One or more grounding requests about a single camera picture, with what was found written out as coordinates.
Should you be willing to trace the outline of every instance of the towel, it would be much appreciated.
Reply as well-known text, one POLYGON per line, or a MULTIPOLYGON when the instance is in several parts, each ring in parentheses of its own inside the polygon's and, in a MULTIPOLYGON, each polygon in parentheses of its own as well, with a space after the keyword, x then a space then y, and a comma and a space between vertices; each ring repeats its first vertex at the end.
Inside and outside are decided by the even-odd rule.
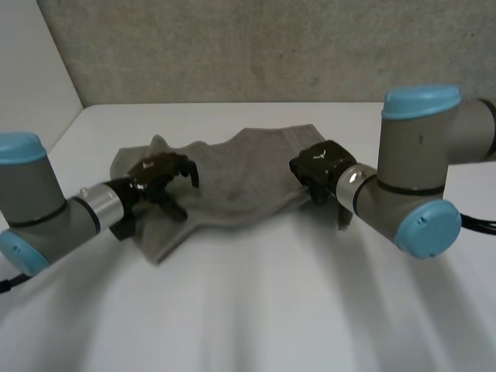
POLYGON ((158 264, 200 227, 249 225, 308 202, 310 195, 292 174, 289 161, 323 140, 313 125, 246 128, 224 143, 194 142, 177 149, 155 136, 149 146, 119 150, 110 177, 123 177, 143 158, 163 151, 184 154, 196 163, 199 189, 183 177, 167 186, 167 192, 188 212, 185 222, 173 221, 154 205, 134 210, 133 239, 145 257, 158 264))

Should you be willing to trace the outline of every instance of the light blue joint cap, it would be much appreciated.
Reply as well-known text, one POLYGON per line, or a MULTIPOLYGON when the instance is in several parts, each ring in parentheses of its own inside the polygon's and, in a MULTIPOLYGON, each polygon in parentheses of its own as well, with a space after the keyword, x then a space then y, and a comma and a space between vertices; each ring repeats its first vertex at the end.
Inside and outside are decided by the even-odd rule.
POLYGON ((437 84, 396 88, 384 97, 383 119, 409 120, 439 114, 461 102, 456 85, 437 84))
POLYGON ((23 238, 8 230, 0 233, 0 252, 19 271, 30 277, 35 276, 50 265, 40 252, 23 238))
POLYGON ((33 133, 0 133, 0 165, 27 164, 40 160, 47 151, 33 133))
POLYGON ((447 200, 432 200, 410 212, 401 223, 394 244, 413 257, 435 257, 456 240, 462 227, 460 213, 447 200))

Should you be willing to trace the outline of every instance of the gray concrete wall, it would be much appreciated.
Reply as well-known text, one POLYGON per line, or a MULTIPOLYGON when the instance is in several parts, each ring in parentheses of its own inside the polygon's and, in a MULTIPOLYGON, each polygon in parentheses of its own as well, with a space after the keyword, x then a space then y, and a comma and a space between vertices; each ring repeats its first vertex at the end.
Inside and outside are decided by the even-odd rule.
POLYGON ((496 0, 38 0, 85 105, 496 97, 496 0))

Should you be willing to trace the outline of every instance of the black band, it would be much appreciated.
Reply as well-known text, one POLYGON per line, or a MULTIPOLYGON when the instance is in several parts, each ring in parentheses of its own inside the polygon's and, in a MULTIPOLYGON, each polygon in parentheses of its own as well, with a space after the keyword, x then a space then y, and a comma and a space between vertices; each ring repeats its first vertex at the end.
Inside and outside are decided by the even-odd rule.
POLYGON ((63 211, 65 211, 65 208, 66 207, 67 207, 67 200, 64 200, 64 203, 62 204, 62 206, 60 206, 59 208, 57 208, 55 211, 51 212, 50 214, 45 215, 44 217, 40 217, 39 219, 32 219, 32 220, 26 221, 26 222, 10 222, 10 221, 7 221, 7 223, 9 224, 10 227, 13 227, 15 229, 20 229, 22 227, 35 226, 35 225, 38 225, 40 223, 44 223, 46 221, 50 221, 51 219, 54 219, 60 213, 62 213, 63 211))
POLYGON ((493 143, 491 144, 489 151, 484 156, 484 159, 487 159, 488 157, 491 157, 496 152, 496 106, 493 105, 493 102, 490 102, 487 99, 480 99, 479 101, 484 103, 486 105, 486 107, 489 109, 489 111, 491 111, 491 114, 493 115, 493 122, 494 122, 493 143))
POLYGON ((438 188, 423 188, 422 190, 416 190, 412 188, 397 188, 395 186, 391 186, 389 184, 385 184, 381 182, 381 180, 377 179, 377 184, 383 190, 394 192, 395 194, 400 195, 410 195, 410 196, 430 196, 437 195, 444 192, 445 185, 439 186, 438 188))
POLYGON ((368 177, 365 181, 362 182, 362 184, 358 187, 358 189, 355 191, 355 195, 353 196, 353 211, 355 212, 356 215, 358 215, 357 211, 357 201, 358 201, 358 195, 362 191, 362 189, 372 180, 375 180, 377 178, 376 174, 372 174, 370 177, 368 177))
POLYGON ((77 196, 74 196, 72 200, 78 202, 83 206, 84 209, 86 209, 86 212, 88 212, 88 214, 91 216, 91 219, 93 220, 93 223, 95 224, 96 233, 99 234, 100 229, 102 227, 100 226, 100 220, 98 219, 98 216, 96 215, 95 211, 89 206, 89 204, 86 201, 78 198, 77 196))

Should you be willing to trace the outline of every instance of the white table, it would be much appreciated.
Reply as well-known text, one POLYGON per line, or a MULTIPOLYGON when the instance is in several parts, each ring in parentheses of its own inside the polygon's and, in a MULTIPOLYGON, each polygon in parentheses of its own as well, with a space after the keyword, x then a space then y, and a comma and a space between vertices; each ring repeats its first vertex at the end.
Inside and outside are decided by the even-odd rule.
MULTIPOLYGON (((78 116, 50 159, 70 196, 105 180, 118 148, 156 133, 183 146, 313 123, 376 166, 380 111, 101 105, 78 116)), ((446 198, 495 219, 495 165, 451 168, 446 198)), ((205 229, 158 267, 104 232, 0 297, 0 370, 496 370, 496 238, 462 231, 447 253, 419 261, 358 219, 346 232, 325 222, 286 212, 237 232, 205 229)), ((15 273, 3 258, 0 273, 15 273)))

